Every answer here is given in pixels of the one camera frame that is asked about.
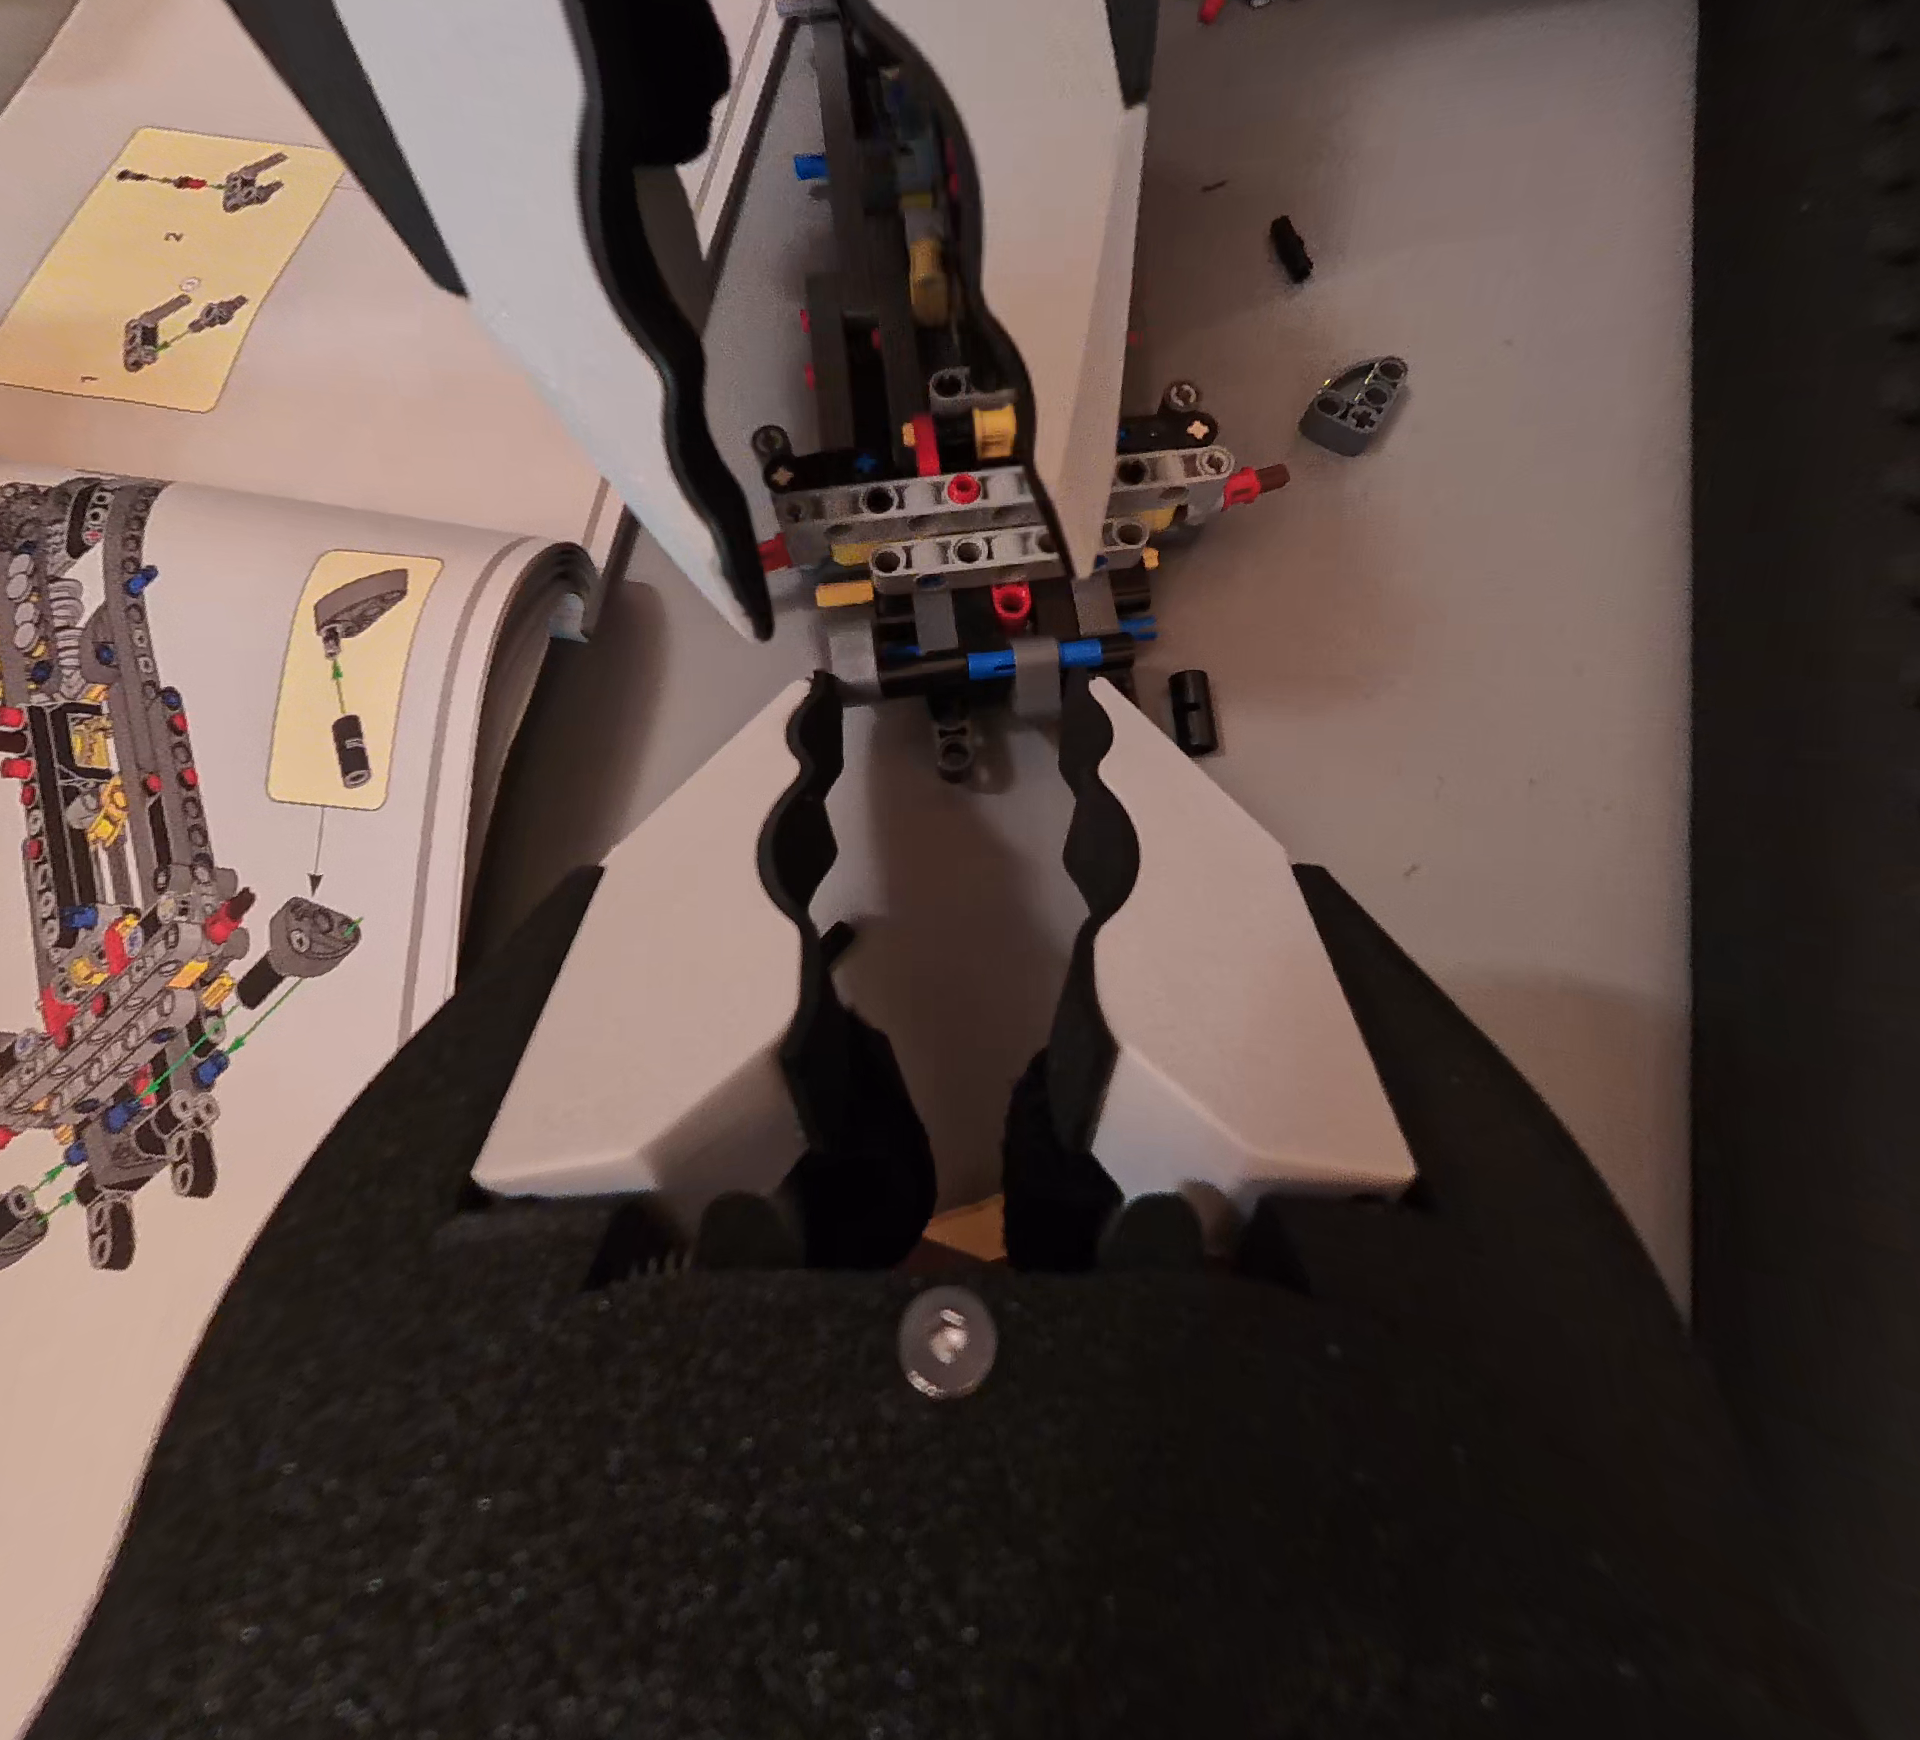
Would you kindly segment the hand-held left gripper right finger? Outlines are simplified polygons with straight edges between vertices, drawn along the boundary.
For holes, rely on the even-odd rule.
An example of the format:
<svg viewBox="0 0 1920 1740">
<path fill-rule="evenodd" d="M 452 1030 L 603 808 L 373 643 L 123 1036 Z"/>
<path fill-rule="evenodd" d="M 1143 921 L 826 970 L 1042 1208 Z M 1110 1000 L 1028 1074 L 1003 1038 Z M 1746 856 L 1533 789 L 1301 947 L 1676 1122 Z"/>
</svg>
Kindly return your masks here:
<svg viewBox="0 0 1920 1740">
<path fill-rule="evenodd" d="M 1204 1244 L 1268 1194 L 1399 1198 L 1405 1133 L 1282 842 L 1105 675 L 1060 715 L 1082 901 L 1045 1048 L 1007 1112 L 1017 1268 L 1091 1268 L 1173 1198 Z"/>
</svg>

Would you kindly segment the lego instruction booklet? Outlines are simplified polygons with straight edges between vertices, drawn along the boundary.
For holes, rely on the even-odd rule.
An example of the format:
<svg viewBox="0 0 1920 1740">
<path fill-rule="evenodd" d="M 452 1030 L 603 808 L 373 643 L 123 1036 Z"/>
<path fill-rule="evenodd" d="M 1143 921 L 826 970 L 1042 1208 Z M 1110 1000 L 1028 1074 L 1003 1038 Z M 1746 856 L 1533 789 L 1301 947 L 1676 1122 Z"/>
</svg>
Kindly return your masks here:
<svg viewBox="0 0 1920 1740">
<path fill-rule="evenodd" d="M 630 535 L 224 0 L 75 1 L 5 110 L 5 1736 Z"/>
</svg>

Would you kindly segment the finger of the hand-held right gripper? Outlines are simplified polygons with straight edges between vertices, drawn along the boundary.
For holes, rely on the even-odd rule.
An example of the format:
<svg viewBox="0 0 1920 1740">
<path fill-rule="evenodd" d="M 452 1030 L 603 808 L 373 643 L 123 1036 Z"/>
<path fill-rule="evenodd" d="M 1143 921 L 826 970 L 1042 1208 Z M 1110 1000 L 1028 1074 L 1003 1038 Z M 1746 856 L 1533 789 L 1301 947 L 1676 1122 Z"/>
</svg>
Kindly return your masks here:
<svg viewBox="0 0 1920 1740">
<path fill-rule="evenodd" d="M 741 636 L 774 632 L 702 333 L 607 153 L 579 0 L 330 0 L 474 312 L 659 548 Z"/>
<path fill-rule="evenodd" d="M 1027 471 L 1068 575 L 1093 570 L 1114 467 L 1147 111 L 1109 0 L 867 0 L 930 63 L 973 168 L 977 287 L 1030 396 Z"/>
</svg>

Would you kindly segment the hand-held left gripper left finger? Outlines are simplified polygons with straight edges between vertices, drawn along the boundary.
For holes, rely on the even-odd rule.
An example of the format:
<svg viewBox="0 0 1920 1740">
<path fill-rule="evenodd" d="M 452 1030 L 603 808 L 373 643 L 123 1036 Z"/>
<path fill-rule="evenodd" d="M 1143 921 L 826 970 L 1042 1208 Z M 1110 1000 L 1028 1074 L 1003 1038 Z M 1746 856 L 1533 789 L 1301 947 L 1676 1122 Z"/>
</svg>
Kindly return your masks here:
<svg viewBox="0 0 1920 1740">
<path fill-rule="evenodd" d="M 935 1152 L 889 1036 L 844 1001 L 812 900 L 847 703 L 789 684 L 600 867 L 479 1150 L 497 1197 L 637 1194 L 694 1233 L 768 1202 L 813 1268 L 892 1268 Z"/>
</svg>

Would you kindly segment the dark grey lego cam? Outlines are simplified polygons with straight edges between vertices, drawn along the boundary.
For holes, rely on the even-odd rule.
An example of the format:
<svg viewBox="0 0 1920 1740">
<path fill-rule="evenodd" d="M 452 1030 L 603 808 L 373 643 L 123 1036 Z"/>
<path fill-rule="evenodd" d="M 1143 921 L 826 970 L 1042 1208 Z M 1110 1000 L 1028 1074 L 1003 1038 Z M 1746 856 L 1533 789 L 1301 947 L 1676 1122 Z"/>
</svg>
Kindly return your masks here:
<svg viewBox="0 0 1920 1740">
<path fill-rule="evenodd" d="M 1318 388 L 1300 421 L 1301 437 L 1333 457 L 1366 454 L 1399 411 L 1407 378 L 1405 359 L 1358 360 Z"/>
</svg>

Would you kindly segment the grey lego car chassis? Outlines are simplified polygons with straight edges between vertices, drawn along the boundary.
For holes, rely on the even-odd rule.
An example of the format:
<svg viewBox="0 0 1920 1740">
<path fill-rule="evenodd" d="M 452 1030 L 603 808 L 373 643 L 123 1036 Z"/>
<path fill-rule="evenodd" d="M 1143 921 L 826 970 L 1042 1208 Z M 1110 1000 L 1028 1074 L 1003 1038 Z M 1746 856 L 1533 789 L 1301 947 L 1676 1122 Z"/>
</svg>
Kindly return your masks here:
<svg viewBox="0 0 1920 1740">
<path fill-rule="evenodd" d="M 807 19 L 822 145 L 795 168 L 833 217 L 833 257 L 803 280 L 813 434 L 753 431 L 774 514 L 762 568 L 807 580 L 848 695 L 921 703 L 938 775 L 967 783 L 985 709 L 1048 719 L 1071 672 L 1132 697 L 1163 546 L 1291 473 L 1241 462 L 1198 388 L 1173 382 L 1119 421 L 1091 565 L 1071 573 L 1019 459 L 1019 388 L 950 265 L 949 131 L 834 1 Z"/>
</svg>

